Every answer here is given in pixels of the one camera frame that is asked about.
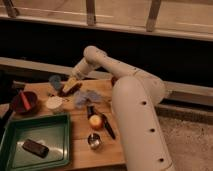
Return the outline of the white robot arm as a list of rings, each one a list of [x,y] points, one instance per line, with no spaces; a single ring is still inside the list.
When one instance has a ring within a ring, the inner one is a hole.
[[[63,91],[68,92],[77,81],[99,67],[117,78],[112,90],[112,111],[116,115],[127,170],[175,171],[155,111],[155,106],[165,97],[163,81],[109,57],[95,46],[88,46]]]

